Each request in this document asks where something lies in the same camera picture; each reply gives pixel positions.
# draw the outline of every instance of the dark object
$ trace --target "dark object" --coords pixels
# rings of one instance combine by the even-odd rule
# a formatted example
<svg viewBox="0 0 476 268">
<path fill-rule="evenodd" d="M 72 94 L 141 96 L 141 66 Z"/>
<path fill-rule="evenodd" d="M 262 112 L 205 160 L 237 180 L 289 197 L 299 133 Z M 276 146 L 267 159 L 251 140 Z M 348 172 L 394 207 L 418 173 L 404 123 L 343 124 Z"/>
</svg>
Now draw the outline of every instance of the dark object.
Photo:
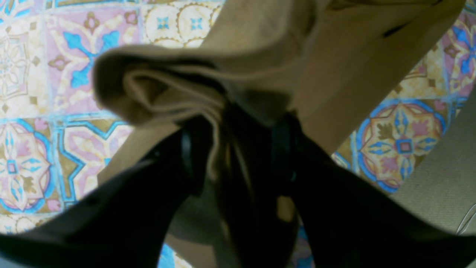
<svg viewBox="0 0 476 268">
<path fill-rule="evenodd" d="M 294 201 L 318 268 L 465 268 L 476 258 L 475 237 L 456 237 L 425 224 L 338 167 L 303 135 L 293 116 L 267 129 L 238 108 L 234 115 L 229 131 L 251 144 L 244 154 L 258 154 L 254 166 L 262 168 L 250 172 L 263 178 L 253 181 L 250 196 L 230 153 L 231 179 L 219 187 L 227 193 L 220 208 L 242 267 L 282 268 L 289 260 L 297 219 L 276 220 L 277 196 Z M 157 267 L 176 209 L 201 192 L 211 133 L 202 117 L 190 120 L 62 215 L 33 231 L 0 236 L 0 254 L 34 268 Z M 131 199 L 153 205 L 158 213 L 133 206 Z M 127 231 L 137 224 L 135 214 L 147 215 L 139 233 Z"/>
</svg>

